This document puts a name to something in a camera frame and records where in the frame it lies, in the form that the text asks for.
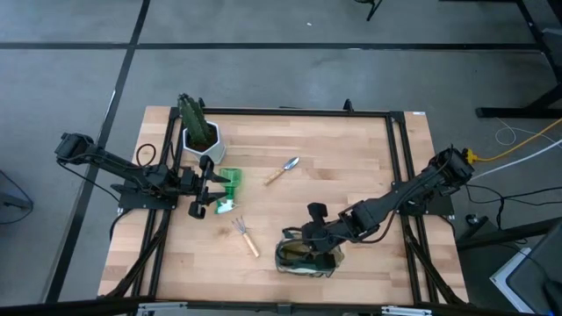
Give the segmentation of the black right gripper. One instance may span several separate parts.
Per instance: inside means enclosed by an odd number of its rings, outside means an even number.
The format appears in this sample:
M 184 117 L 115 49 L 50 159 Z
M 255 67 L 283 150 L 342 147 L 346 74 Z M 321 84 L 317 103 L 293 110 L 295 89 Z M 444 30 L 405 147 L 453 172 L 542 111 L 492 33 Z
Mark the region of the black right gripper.
M 328 208 L 321 203 L 311 203 L 307 206 L 312 221 L 299 228 L 304 242 L 312 250 L 326 253 L 340 247 L 342 243 L 351 239 L 351 217 L 345 212 L 338 214 L 338 219 L 326 222 Z

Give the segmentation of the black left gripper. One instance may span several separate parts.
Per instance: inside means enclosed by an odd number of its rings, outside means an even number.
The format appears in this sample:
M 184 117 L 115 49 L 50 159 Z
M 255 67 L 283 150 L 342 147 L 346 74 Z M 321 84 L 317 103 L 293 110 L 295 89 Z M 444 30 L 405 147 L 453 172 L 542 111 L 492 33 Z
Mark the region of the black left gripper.
M 213 172 L 214 162 L 207 155 L 201 157 L 199 167 L 202 171 L 200 176 L 191 167 L 181 167 L 183 174 L 179 185 L 180 196 L 195 197 L 188 210 L 188 214 L 195 219 L 203 219 L 206 213 L 205 208 L 209 204 L 227 196 L 225 191 L 209 192 L 206 182 L 208 180 L 213 183 L 231 182 L 230 179 Z

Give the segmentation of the green plastic spray bottle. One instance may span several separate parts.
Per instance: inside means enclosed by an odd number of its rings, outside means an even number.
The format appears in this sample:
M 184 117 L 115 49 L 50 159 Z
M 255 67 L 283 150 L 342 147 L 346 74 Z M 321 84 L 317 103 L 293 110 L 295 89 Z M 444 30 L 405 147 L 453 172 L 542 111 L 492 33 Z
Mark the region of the green plastic spray bottle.
M 228 179 L 229 182 L 221 183 L 225 189 L 226 196 L 217 201 L 217 207 L 215 210 L 216 214 L 231 212 L 237 207 L 237 204 L 235 203 L 235 193 L 236 189 L 241 184 L 242 171 L 241 169 L 222 168 L 220 170 L 220 176 Z

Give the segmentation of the beige green gardening bag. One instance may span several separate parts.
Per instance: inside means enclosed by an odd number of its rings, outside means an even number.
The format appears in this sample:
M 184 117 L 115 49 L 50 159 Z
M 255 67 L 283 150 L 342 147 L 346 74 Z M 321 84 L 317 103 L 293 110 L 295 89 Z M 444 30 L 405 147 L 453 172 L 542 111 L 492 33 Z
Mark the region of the beige green gardening bag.
M 345 258 L 339 246 L 326 253 L 312 250 L 304 242 L 299 228 L 286 228 L 282 234 L 275 249 L 276 269 L 280 273 L 329 278 Z

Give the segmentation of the hand trowel wooden handle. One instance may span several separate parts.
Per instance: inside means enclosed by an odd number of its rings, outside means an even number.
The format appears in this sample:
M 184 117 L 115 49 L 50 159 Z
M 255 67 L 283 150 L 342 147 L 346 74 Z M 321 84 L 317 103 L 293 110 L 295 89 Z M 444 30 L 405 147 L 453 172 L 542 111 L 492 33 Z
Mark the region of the hand trowel wooden handle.
M 274 173 L 272 173 L 264 182 L 264 185 L 269 185 L 281 175 L 284 174 L 285 171 L 294 168 L 299 163 L 298 156 L 292 157 L 289 161 L 285 163 L 285 165 L 281 169 L 277 169 Z

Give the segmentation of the white hexagonal plant pot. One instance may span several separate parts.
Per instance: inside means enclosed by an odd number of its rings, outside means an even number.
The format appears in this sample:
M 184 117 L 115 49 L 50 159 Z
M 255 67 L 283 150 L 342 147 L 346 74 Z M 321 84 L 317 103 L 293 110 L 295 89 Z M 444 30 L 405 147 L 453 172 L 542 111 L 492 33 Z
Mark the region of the white hexagonal plant pot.
M 197 149 L 191 148 L 189 145 L 189 141 L 191 140 L 189 130 L 187 128 L 184 128 L 182 131 L 182 136 L 184 138 L 183 148 L 185 151 L 194 154 L 198 161 L 203 155 L 207 155 L 215 164 L 220 164 L 226 154 L 227 148 L 221 135 L 219 126 L 212 121 L 207 121 L 207 124 L 210 126 L 211 130 L 215 132 L 216 141 L 204 151 L 199 151 Z

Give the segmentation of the green cactus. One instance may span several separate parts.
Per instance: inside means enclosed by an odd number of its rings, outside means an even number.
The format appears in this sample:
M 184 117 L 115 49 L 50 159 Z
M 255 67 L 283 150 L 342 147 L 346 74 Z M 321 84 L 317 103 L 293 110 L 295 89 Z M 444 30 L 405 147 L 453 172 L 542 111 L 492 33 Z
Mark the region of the green cactus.
M 177 107 L 188 130 L 188 147 L 198 152 L 206 151 L 218 139 L 216 128 L 205 120 L 204 106 L 202 98 L 195 100 L 184 93 L 177 98 Z

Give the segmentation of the black floor stand bar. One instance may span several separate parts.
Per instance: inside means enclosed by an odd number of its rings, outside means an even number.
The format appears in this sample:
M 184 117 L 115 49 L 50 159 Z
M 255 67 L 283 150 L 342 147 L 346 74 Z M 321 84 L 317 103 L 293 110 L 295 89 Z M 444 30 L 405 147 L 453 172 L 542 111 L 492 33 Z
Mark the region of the black floor stand bar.
M 536 223 L 514 226 L 504 230 L 493 230 L 488 233 L 479 231 L 486 225 L 490 226 L 488 217 L 483 217 L 479 223 L 471 226 L 456 241 L 458 251 L 471 248 L 481 248 L 503 242 L 518 241 L 528 237 L 547 234 L 557 224 L 562 223 L 562 217 L 542 220 Z

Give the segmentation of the grey device with white edge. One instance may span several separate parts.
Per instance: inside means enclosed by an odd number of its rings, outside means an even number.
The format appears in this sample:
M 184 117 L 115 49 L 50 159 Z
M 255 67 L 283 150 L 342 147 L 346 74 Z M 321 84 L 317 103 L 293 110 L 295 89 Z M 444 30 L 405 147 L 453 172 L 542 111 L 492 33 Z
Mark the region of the grey device with white edge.
M 562 316 L 562 223 L 533 248 L 510 247 L 515 254 L 490 277 L 518 311 Z

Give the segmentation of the black chair leg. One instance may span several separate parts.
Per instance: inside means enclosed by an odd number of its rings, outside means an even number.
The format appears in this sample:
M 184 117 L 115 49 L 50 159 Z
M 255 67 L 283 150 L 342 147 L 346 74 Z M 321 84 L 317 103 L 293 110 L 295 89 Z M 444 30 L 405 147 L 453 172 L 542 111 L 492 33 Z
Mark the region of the black chair leg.
M 370 10 L 369 13 L 366 17 L 366 21 L 370 22 L 373 15 L 375 14 L 375 12 L 377 11 L 378 7 L 382 4 L 383 0 L 354 0 L 356 3 L 359 4 L 368 4 L 370 5 Z

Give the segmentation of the silver aluminium bracket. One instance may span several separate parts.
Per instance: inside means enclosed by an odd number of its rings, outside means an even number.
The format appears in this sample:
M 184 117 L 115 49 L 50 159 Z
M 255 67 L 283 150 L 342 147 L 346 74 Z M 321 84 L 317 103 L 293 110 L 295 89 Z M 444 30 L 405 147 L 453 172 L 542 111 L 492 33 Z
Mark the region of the silver aluminium bracket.
M 135 316 L 155 316 L 157 312 L 186 310 L 187 302 L 154 302 L 139 304 Z
M 384 316 L 433 316 L 432 311 L 428 309 L 402 307 L 396 305 L 382 306 L 381 314 Z

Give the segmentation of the black aluminium table frame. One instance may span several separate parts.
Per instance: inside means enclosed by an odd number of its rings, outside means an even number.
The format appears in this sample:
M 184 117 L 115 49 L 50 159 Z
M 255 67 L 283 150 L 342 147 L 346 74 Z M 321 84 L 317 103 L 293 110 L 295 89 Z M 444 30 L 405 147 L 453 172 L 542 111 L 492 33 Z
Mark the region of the black aluminium table frame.
M 306 110 L 290 107 L 280 109 L 260 108 L 203 108 L 204 114 L 257 115 L 290 117 L 341 117 L 378 118 L 385 120 L 389 151 L 393 165 L 392 189 L 400 183 L 414 178 L 414 164 L 406 132 L 406 119 L 401 111 L 354 111 L 349 100 L 341 110 Z M 187 302 L 186 310 L 229 310 L 274 312 L 291 315 L 303 311 L 357 312 L 359 314 L 381 314 L 381 307 L 390 305 L 330 305 L 290 302 L 243 302 L 210 300 L 159 300 L 155 296 L 156 285 L 163 260 L 163 250 L 173 210 L 163 212 L 158 230 L 150 231 L 143 238 L 143 246 L 137 261 L 117 287 L 104 296 L 92 300 L 61 302 L 48 298 L 36 305 L 13 305 L 0 307 L 0 316 L 118 316 L 136 314 L 139 304 L 154 302 Z M 155 218 L 155 209 L 148 209 L 149 218 Z M 419 214 L 413 215 L 409 207 L 394 213 L 401 216 L 402 237 L 407 255 L 407 273 L 411 281 L 413 303 L 396 305 L 431 310 L 433 316 L 532 316 L 530 313 L 503 312 L 478 308 L 464 302 L 445 283 L 429 256 L 429 244 L 425 227 Z M 414 217 L 418 230 L 412 231 L 409 219 Z

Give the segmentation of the black desk leg frame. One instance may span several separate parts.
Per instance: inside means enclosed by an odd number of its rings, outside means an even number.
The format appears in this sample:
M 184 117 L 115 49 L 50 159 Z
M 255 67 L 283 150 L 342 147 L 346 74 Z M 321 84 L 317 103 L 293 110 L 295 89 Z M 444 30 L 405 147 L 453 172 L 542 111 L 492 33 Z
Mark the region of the black desk leg frame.
M 503 118 L 503 119 L 562 119 L 562 108 L 554 109 L 552 106 L 562 100 L 562 61 L 556 62 L 554 53 L 545 41 L 546 31 L 540 31 L 533 20 L 523 0 L 483 0 L 484 2 L 515 3 L 522 13 L 539 52 L 547 60 L 556 79 L 555 86 L 546 91 L 542 96 L 524 105 L 515 108 L 479 107 L 475 110 L 478 118 Z

